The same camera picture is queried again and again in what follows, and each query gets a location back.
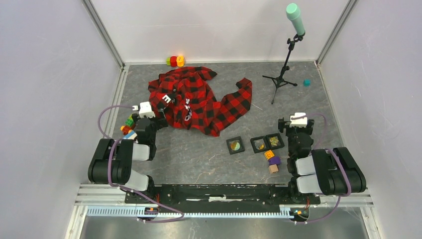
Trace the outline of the gold brooch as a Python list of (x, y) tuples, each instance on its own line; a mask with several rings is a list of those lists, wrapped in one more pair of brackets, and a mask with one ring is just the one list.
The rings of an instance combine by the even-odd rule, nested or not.
[(276, 136), (274, 136), (274, 137), (270, 137), (270, 138), (269, 138), (269, 142), (270, 142), (270, 145), (271, 145), (272, 147), (275, 147), (275, 146), (280, 145), (280, 141), (278, 140), (278, 137), (276, 137)]

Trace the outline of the red black plaid shirt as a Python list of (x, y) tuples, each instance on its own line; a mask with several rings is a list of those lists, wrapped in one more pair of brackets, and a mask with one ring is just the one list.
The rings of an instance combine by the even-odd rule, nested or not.
[(217, 72), (204, 67), (182, 67), (159, 74), (148, 83), (149, 102), (158, 118), (174, 128), (197, 129), (205, 135), (220, 132), (251, 108), (252, 82), (243, 78), (237, 91), (220, 101), (208, 84)]

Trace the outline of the black square frame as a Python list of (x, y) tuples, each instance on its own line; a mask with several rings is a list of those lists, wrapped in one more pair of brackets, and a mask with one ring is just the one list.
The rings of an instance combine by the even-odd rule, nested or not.
[[(238, 140), (238, 141), (240, 142), (241, 148), (240, 148), (240, 150), (238, 150), (238, 151), (232, 151), (232, 150), (230, 149), (229, 144), (230, 144), (230, 142), (232, 142), (232, 141), (236, 141), (236, 140)], [(241, 153), (241, 152), (244, 152), (244, 151), (245, 151), (245, 147), (244, 147), (244, 144), (243, 144), (242, 138), (241, 138), (240, 136), (237, 136), (237, 137), (234, 137), (234, 138), (228, 139), (228, 140), (226, 141), (226, 145), (227, 145), (227, 148), (228, 148), (228, 151), (229, 151), (229, 154), (230, 154), (230, 155), (237, 154), (237, 153)]]
[[(280, 141), (280, 145), (275, 146), (275, 147), (272, 147), (272, 146), (270, 145), (269, 138), (270, 138), (270, 137), (274, 137), (274, 136), (278, 137), (278, 140)], [(273, 134), (268, 134), (268, 135), (265, 135), (265, 139), (266, 139), (266, 141), (267, 141), (267, 143), (268, 143), (268, 145), (269, 145), (270, 150), (280, 149), (280, 148), (283, 148), (283, 147), (285, 146), (285, 144), (284, 144), (284, 142), (283, 142), (283, 140), (282, 140), (282, 138), (281, 138), (281, 135), (280, 135), (279, 133), (273, 133)]]
[[(265, 143), (265, 148), (264, 149), (258, 150), (258, 149), (255, 148), (254, 141), (257, 141), (257, 140), (263, 140), (264, 141), (264, 143)], [(268, 145), (268, 143), (267, 143), (267, 141), (265, 139), (265, 136), (259, 136), (259, 137), (251, 138), (250, 139), (250, 142), (251, 142), (251, 146), (253, 148), (254, 153), (260, 153), (260, 152), (264, 152), (264, 151), (267, 151), (267, 150), (270, 149), (269, 148), (269, 145)]]

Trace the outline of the round holographic badge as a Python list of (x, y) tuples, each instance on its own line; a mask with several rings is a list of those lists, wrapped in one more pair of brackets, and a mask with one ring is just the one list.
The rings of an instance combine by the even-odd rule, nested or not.
[(229, 146), (232, 151), (238, 151), (241, 148), (240, 142), (238, 140), (230, 142)]
[(262, 150), (265, 148), (265, 143), (263, 140), (254, 141), (255, 148), (258, 150)]

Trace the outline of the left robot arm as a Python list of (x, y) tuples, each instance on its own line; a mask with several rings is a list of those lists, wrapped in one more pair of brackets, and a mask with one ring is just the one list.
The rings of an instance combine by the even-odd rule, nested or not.
[(156, 153), (156, 133), (167, 127), (162, 112), (155, 117), (132, 114), (121, 130), (125, 134), (121, 141), (112, 138), (100, 139), (88, 167), (88, 179), (95, 184), (122, 185), (125, 191), (137, 191), (145, 203), (156, 198), (156, 189), (151, 176), (132, 169), (135, 161), (151, 161)]

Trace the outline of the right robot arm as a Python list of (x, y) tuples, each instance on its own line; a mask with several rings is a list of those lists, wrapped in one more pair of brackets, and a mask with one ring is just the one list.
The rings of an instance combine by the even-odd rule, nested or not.
[(278, 120), (288, 139), (287, 170), (292, 175), (287, 195), (300, 203), (308, 194), (348, 196), (366, 190), (366, 178), (346, 147), (313, 149), (315, 121)]

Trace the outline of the green toy brick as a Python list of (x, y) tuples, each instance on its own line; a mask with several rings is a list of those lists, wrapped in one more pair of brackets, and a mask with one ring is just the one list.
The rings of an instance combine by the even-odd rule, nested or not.
[(130, 127), (131, 129), (134, 129), (136, 126), (136, 122), (138, 120), (137, 114), (131, 114), (127, 120), (125, 121), (125, 125)]

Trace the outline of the white blue toy brick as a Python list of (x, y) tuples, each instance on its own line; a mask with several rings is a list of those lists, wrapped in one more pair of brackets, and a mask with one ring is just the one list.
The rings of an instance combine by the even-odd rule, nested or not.
[(130, 140), (137, 140), (137, 133), (133, 130), (130, 130), (124, 137), (123, 139), (130, 139)]

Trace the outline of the orange red toy brick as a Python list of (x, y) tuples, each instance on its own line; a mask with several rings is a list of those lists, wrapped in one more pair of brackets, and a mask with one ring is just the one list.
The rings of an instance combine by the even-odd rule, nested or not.
[(128, 135), (132, 131), (132, 128), (127, 125), (123, 125), (121, 126), (120, 130), (123, 133), (123, 135)]

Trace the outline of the purple toy brick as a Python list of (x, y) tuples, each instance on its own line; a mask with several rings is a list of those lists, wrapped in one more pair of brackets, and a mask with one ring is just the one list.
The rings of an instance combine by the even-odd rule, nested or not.
[(273, 156), (269, 160), (269, 165), (280, 165), (281, 164), (281, 158), (278, 156)]

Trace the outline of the yellow toy brick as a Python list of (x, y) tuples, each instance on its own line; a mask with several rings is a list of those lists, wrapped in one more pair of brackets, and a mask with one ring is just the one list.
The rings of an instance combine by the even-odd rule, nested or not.
[(275, 154), (273, 153), (273, 151), (268, 150), (268, 151), (264, 152), (264, 156), (269, 161), (271, 158), (273, 158), (275, 156)]

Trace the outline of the teal small cube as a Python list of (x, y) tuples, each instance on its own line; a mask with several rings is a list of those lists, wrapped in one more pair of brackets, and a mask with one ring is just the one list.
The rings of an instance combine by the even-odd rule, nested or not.
[(303, 85), (304, 85), (305, 87), (310, 86), (310, 84), (311, 84), (311, 81), (310, 81), (309, 79), (305, 79), (305, 80), (303, 81)]

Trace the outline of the wooden cube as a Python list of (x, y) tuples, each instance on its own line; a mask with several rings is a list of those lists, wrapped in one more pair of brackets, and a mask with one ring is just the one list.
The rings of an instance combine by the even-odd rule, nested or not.
[(273, 174), (273, 173), (277, 173), (277, 172), (279, 171), (279, 168), (278, 168), (278, 166), (277, 166), (276, 164), (270, 165), (270, 166), (268, 167), (268, 169), (269, 169), (269, 172), (270, 172), (271, 174)]

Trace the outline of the black tripod mic stand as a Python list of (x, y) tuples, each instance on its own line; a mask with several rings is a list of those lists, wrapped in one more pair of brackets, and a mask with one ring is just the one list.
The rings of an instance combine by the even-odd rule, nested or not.
[(273, 84), (274, 84), (274, 86), (275, 86), (275, 92), (274, 92), (274, 96), (273, 96), (273, 99), (272, 99), (272, 101), (271, 101), (271, 104), (274, 104), (274, 101), (275, 101), (275, 96), (276, 96), (277, 91), (278, 91), (278, 89), (279, 89), (279, 88), (281, 88), (282, 86), (285, 86), (285, 85), (292, 85), (292, 86), (294, 86), (294, 87), (296, 87), (296, 86), (298, 85), (297, 83), (293, 83), (293, 82), (286, 81), (286, 80), (284, 79), (284, 74), (285, 74), (287, 71), (289, 71), (289, 69), (290, 69), (290, 67), (288, 66), (288, 61), (289, 61), (289, 58), (290, 58), (290, 55), (291, 55), (292, 51), (293, 51), (293, 50), (294, 50), (294, 48), (295, 48), (295, 44), (296, 44), (297, 42), (302, 41), (302, 40), (303, 40), (304, 35), (305, 35), (305, 34), (303, 34), (303, 35), (298, 35), (298, 34), (296, 34), (296, 35), (293, 37), (293, 39), (288, 38), (288, 40), (287, 40), (287, 44), (288, 44), (288, 54), (287, 54), (287, 56), (286, 56), (286, 59), (285, 59), (285, 61), (284, 61), (284, 65), (283, 65), (283, 67), (281, 68), (280, 75), (279, 75), (278, 77), (270, 77), (270, 76), (265, 76), (265, 75), (262, 75), (262, 77), (263, 77), (263, 78), (266, 78), (266, 79), (270, 79), (270, 80), (272, 80), (272, 82), (273, 82)]

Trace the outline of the red cylinder block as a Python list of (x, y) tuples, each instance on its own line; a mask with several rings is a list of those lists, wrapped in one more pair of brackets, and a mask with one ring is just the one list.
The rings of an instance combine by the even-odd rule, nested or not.
[(171, 56), (170, 57), (171, 58), (171, 67), (177, 67), (177, 64), (176, 64), (176, 56)]

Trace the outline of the mint green microphone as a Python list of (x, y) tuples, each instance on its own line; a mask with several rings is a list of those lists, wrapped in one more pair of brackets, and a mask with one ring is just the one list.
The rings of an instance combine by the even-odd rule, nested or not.
[(303, 36), (306, 31), (301, 18), (301, 10), (296, 3), (290, 3), (287, 5), (286, 16), (288, 20), (292, 23), (296, 34), (298, 36)]

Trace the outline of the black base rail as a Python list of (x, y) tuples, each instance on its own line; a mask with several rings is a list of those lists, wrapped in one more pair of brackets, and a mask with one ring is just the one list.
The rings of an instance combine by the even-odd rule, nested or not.
[(146, 196), (125, 193), (125, 203), (146, 204), (147, 211), (160, 213), (276, 213), (280, 205), (305, 208), (320, 204), (320, 198), (301, 194), (284, 184), (161, 184), (149, 187)]

